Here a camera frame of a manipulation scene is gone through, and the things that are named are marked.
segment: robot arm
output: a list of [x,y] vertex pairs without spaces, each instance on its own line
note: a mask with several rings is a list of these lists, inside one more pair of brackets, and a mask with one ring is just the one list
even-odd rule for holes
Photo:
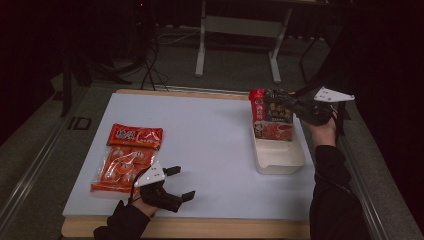
[[183,194],[181,197],[169,194],[163,188],[165,176],[171,176],[181,171],[181,167],[162,168],[159,162],[155,162],[134,183],[134,187],[140,187],[140,196],[143,202],[153,207],[162,208],[172,212],[178,212],[182,203],[194,198],[195,191]]
[[267,91],[264,99],[283,105],[305,122],[320,126],[326,124],[333,116],[332,102],[349,101],[355,97],[323,87],[313,100],[296,99],[283,90]]

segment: snack package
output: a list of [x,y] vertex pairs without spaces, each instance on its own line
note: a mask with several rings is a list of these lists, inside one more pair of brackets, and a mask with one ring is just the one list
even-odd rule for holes
[[162,143],[162,128],[130,127],[113,124],[107,145],[148,147],[159,150]]
[[134,178],[152,165],[154,155],[152,148],[112,145],[91,191],[131,192]]
[[110,147],[97,178],[91,183],[91,191],[131,192],[136,175],[152,165],[162,135],[162,128],[113,124],[107,141]]
[[249,100],[252,107],[253,130],[256,138],[268,140],[293,140],[293,112],[281,100],[274,98],[275,91],[253,89]]

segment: hand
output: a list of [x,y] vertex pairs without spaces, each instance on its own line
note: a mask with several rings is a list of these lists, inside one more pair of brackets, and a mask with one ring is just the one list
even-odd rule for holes
[[148,204],[146,204],[146,203],[144,203],[143,202],[143,200],[141,199],[141,197],[140,197],[140,193],[137,193],[135,196],[134,196],[134,199],[137,199],[137,200],[135,200],[134,202],[132,202],[131,204],[134,206],[134,207],[136,207],[136,208],[138,208],[140,211],[142,211],[144,214],[146,214],[146,216],[148,216],[148,217],[153,217],[153,215],[158,211],[158,210],[160,210],[160,208],[157,208],[157,207],[153,207],[153,206],[150,206],[150,205],[148,205]]
[[329,145],[336,146],[336,123],[334,119],[331,118],[327,124],[321,126],[315,126],[310,123],[303,123],[308,126],[312,134],[312,141],[315,146],[319,145]]

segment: white takeout container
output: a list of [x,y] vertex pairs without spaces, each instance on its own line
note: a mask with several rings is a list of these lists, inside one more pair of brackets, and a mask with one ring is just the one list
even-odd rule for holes
[[262,174],[293,174],[306,163],[306,156],[298,134],[303,134],[300,125],[295,124],[293,141],[266,140],[255,138],[256,169]]

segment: white table surface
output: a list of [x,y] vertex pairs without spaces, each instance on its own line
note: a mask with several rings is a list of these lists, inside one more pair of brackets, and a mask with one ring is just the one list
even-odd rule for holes
[[263,175],[255,168],[250,102],[136,94],[112,95],[63,215],[108,216],[127,194],[90,192],[114,123],[164,129],[155,160],[181,166],[167,177],[174,195],[195,190],[178,213],[156,216],[306,220],[314,188],[314,166],[299,120],[295,129],[306,165],[292,175]]

